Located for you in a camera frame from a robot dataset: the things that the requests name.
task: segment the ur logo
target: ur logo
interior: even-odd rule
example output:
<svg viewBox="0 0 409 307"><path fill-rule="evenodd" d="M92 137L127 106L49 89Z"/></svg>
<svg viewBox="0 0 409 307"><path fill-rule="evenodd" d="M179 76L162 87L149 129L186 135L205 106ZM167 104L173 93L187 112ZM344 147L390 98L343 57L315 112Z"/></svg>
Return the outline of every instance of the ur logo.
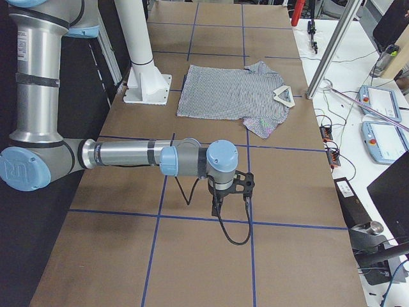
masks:
<svg viewBox="0 0 409 307"><path fill-rule="evenodd" d="M21 161L5 160L4 166L6 169L6 176L9 182L27 183L27 165Z"/></svg>

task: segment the white wall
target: white wall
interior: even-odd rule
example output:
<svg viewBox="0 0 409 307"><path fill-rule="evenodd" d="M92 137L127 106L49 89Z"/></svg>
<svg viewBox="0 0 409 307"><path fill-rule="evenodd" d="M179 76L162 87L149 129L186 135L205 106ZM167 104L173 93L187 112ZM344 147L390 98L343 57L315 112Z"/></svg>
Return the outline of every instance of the white wall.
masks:
<svg viewBox="0 0 409 307"><path fill-rule="evenodd" d="M371 0L373 5L378 9L378 11L383 15L388 10L390 4L394 2L394 0Z"/></svg>

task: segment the red object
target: red object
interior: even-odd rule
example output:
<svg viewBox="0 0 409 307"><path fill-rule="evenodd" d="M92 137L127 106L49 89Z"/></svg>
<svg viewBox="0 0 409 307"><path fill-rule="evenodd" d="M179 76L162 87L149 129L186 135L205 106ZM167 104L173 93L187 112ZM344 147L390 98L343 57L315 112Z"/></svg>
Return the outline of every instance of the red object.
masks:
<svg viewBox="0 0 409 307"><path fill-rule="evenodd" d="M300 19L304 4L305 4L305 0L297 0L297 3L295 4L293 18L291 18L291 25L293 27L295 27L298 24L298 20Z"/></svg>

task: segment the table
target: table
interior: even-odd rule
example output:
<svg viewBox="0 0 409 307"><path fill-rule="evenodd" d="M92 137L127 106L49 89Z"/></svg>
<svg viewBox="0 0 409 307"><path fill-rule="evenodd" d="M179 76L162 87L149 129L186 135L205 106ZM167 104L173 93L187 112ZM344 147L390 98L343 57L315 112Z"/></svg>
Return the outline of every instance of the table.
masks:
<svg viewBox="0 0 409 307"><path fill-rule="evenodd" d="M319 51L318 54L315 55L314 51L309 47L307 21L308 20L299 21L298 26L294 28L294 35L300 51L300 57L303 62L305 77L309 83L313 78L314 72L319 63L318 60L314 59L320 59L322 57L337 22L333 20L316 20L317 33L314 37L318 42ZM375 48L359 22L352 22L344 40L340 44L334 61L351 60L361 56L364 57L357 59L356 61L332 63L325 76L326 79L332 81L334 88L339 91L358 91L361 84L370 85L372 81L373 86L382 86L382 88L394 90L399 106L408 107L408 102L401 94L399 88L396 86L396 83L393 80L382 78L371 80L371 78L368 77L369 71L373 68L374 63L378 59L378 53L375 52ZM322 87L325 87L326 85L328 85L328 81L324 81L322 83ZM354 92L346 94L353 98L356 96L356 93ZM346 118L351 107L350 101L336 95L335 93L330 93L329 91L326 91L326 96L329 100L330 110ZM322 90L317 92L313 98L313 102L314 107L316 108L316 114L323 114L323 110L325 114L332 119L333 123L344 123L340 117L328 111L328 106ZM402 123L404 125L408 125L409 114L404 111L402 111L401 114L403 117ZM322 118L320 117L318 118L318 123L321 123L321 119ZM385 171L388 166L374 163L369 156L369 153L365 148L365 144L362 141L360 132L360 123L362 123L364 120L373 120L373 117L364 116L359 107L353 106L348 117L344 133L342 133L342 127L334 127L332 134L335 142L338 145L342 144L341 153L345 155L345 157L349 158L357 168L355 178L350 182L351 186L357 193L357 196L367 210L368 214L371 216L372 220L379 221L385 226L385 223L374 206L366 187L383 171ZM334 170L333 177L351 178L354 174L353 167L343 158L341 158L341 164L342 166L340 168L336 168ZM387 228L383 234L387 237L387 239L393 238L392 234ZM368 306L377 306L380 304L382 300L381 295L385 293L387 284L371 286L367 283L365 277L363 276L361 276L361 282L362 286L364 287ZM390 294L388 295L386 306L403 306L408 304L408 290L409 283L394 284Z"/></svg>
<svg viewBox="0 0 409 307"><path fill-rule="evenodd" d="M86 171L34 306L366 306L286 8L156 2L154 60L173 82L166 106L118 94L101 140L229 139L254 173L251 241L227 242L201 182L189 208L158 169ZM263 141L239 121L175 116L190 64L243 68L264 60L297 106ZM185 190L194 178L181 178ZM222 209L231 236L247 234L240 196Z"/></svg>

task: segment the white cylinder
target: white cylinder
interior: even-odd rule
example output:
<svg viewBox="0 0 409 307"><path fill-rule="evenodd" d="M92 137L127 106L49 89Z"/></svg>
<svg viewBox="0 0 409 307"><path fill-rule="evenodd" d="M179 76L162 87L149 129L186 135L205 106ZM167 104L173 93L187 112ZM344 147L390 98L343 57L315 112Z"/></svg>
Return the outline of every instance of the white cylinder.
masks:
<svg viewBox="0 0 409 307"><path fill-rule="evenodd" d="M138 66L144 66L147 63L152 63L153 66L142 0L115 0L115 6L134 70L139 71Z"/></svg>

